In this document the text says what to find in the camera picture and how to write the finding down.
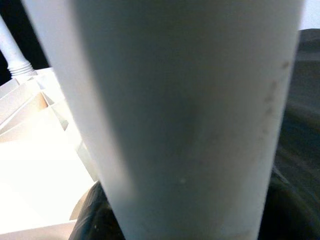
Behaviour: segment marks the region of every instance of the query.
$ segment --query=white surface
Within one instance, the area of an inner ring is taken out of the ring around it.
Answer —
[[[6,94],[10,93],[12,90],[16,89],[19,86],[18,82],[15,79],[7,81],[5,84],[0,86],[0,99]]]
[[[0,98],[0,234],[66,222],[93,184],[55,74],[51,68],[37,73],[0,86],[6,93]]]
[[[68,240],[75,224],[76,221],[70,221],[53,226],[10,232],[1,234],[0,240]]]
[[[66,222],[93,183],[50,108],[0,135],[0,153],[0,233]]]
[[[304,2],[299,29],[320,29],[320,0]]]

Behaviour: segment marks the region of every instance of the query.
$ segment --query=white cylindrical tube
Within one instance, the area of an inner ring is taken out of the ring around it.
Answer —
[[[11,77],[34,75],[36,72],[24,57],[5,21],[0,16],[0,50],[8,64]]]
[[[125,238],[255,240],[302,1],[24,3]]]

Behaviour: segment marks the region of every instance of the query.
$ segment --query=pvc pipe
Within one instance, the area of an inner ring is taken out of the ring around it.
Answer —
[[[14,37],[11,35],[6,23],[0,16],[0,50],[8,64],[8,70],[11,77],[21,75],[35,75],[36,72],[30,62],[26,60],[17,45]]]
[[[302,1],[24,3],[125,238],[255,240]]]

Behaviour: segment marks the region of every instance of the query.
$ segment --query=dark background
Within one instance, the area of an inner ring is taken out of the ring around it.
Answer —
[[[49,67],[21,1],[0,0],[0,15],[33,68]],[[11,78],[7,67],[7,62],[0,52],[0,86]]]

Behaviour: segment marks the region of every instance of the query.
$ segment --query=white rod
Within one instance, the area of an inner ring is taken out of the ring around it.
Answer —
[[[35,70],[24,57],[6,23],[0,16],[0,50],[8,64],[11,77],[34,75]]]
[[[302,1],[24,3],[125,239],[257,239]]]

